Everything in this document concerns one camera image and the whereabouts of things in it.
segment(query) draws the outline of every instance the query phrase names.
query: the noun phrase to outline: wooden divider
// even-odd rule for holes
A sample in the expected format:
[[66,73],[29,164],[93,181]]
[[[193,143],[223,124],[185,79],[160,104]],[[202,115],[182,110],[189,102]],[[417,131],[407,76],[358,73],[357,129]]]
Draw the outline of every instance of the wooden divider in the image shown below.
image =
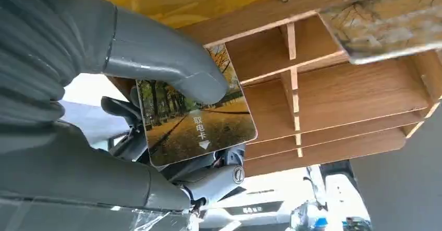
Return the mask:
[[286,25],[279,26],[279,30],[284,37],[284,43],[286,44],[289,59],[296,59],[296,41],[294,32],[294,23],[288,23]]
[[297,132],[294,134],[295,141],[297,145],[301,145],[301,134],[298,133],[301,131],[301,124],[299,121],[298,73],[296,67],[280,73],[280,78],[292,114],[294,130]]
[[348,62],[348,59],[349,57],[346,53],[336,52],[333,55],[328,55],[328,57],[325,59],[317,59],[315,62],[297,66],[298,74],[346,63]]
[[298,157],[297,151],[294,150],[247,160],[244,163],[245,175],[250,177],[312,164],[322,164],[382,153],[400,149],[404,144],[405,137],[403,132],[398,128],[394,128],[355,138],[316,145],[304,149],[303,157]]
[[318,16],[294,23],[296,58],[290,60],[285,37],[272,28],[226,43],[241,84],[289,70],[293,66],[332,65],[331,57],[345,57]]

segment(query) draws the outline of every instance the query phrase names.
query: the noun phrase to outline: tree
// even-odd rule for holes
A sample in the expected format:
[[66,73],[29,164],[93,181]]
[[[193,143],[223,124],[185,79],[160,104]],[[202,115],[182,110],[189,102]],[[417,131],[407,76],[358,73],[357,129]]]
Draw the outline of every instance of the tree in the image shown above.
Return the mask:
[[180,93],[178,93],[178,104],[179,104],[180,112],[183,115],[187,111],[186,98],[184,97],[184,95],[182,95]]
[[153,100],[153,120],[156,126],[160,126],[161,122],[159,121],[159,112],[158,112],[158,98],[156,97],[156,81],[150,80],[148,81],[152,90],[152,100]]
[[177,97],[177,92],[174,90],[171,94],[170,94],[170,98],[172,98],[172,105],[175,108],[175,112],[178,112],[180,115],[182,115],[181,113],[181,108],[179,106],[179,101],[178,101],[178,97]]
[[224,45],[218,45],[209,49],[210,56],[215,61],[221,73],[223,73],[231,89],[237,89],[238,80],[235,79],[235,71],[231,65],[229,54]]
[[167,116],[170,116],[171,114],[171,110],[170,110],[170,101],[169,101],[169,91],[167,90],[167,83],[163,82],[162,83],[162,89],[163,89],[163,94],[164,94],[164,102],[166,103],[166,110],[167,110]]
[[152,90],[149,83],[139,81],[138,87],[141,93],[141,101],[143,105],[142,112],[146,120],[146,124],[151,124],[151,115],[153,115]]

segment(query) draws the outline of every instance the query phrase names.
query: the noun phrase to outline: wooden shelf compartment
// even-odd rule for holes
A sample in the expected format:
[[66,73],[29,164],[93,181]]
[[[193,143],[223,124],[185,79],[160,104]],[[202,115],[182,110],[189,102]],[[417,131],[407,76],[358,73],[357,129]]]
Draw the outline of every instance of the wooden shelf compartment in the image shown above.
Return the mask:
[[250,177],[397,150],[404,144],[404,133],[401,129],[394,128],[303,149],[303,157],[298,157],[297,151],[293,150],[247,160],[244,170],[245,175]]
[[247,145],[245,159],[257,159],[277,153],[294,151],[298,148],[302,148],[303,150],[306,148],[310,149],[315,145],[367,135],[387,129],[407,125],[409,126],[411,124],[419,123],[422,120],[423,117],[421,116],[420,111],[414,111],[343,125],[335,128],[327,128],[319,131],[303,133],[301,135],[302,143],[300,146],[297,145],[293,136],[250,144]]
[[298,86],[302,133],[429,107],[415,69],[400,59],[302,73]]
[[[398,60],[356,66],[341,64],[298,74],[301,138],[307,132],[354,124],[429,107],[414,69]],[[246,86],[258,129],[252,143],[298,134],[280,79]]]
[[285,32],[272,28],[226,43],[241,84],[293,66],[327,66],[347,60],[318,16],[294,22],[296,58],[290,59]]
[[442,62],[440,51],[426,51],[412,56],[401,57],[404,62],[408,62],[415,68],[416,73],[421,78],[429,95],[430,106],[422,110],[422,121],[402,127],[406,138],[412,135],[424,124],[424,120],[430,118],[440,105],[442,99]]

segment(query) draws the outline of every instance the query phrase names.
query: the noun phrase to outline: card with autumn tree image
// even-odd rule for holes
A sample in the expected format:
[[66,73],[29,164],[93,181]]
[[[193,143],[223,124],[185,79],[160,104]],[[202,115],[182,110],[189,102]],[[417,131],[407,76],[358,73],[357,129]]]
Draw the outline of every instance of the card with autumn tree image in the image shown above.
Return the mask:
[[215,104],[197,103],[165,82],[137,80],[153,166],[192,159],[257,137],[226,47],[221,44],[207,50],[229,84],[226,95]]
[[442,47],[442,0],[347,1],[319,15],[353,64]]

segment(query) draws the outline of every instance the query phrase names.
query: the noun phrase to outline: gray wall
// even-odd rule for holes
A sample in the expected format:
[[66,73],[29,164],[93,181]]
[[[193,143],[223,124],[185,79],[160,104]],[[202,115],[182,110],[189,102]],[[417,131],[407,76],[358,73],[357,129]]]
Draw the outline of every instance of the gray wall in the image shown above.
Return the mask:
[[351,165],[375,231],[441,230],[442,108],[398,151]]

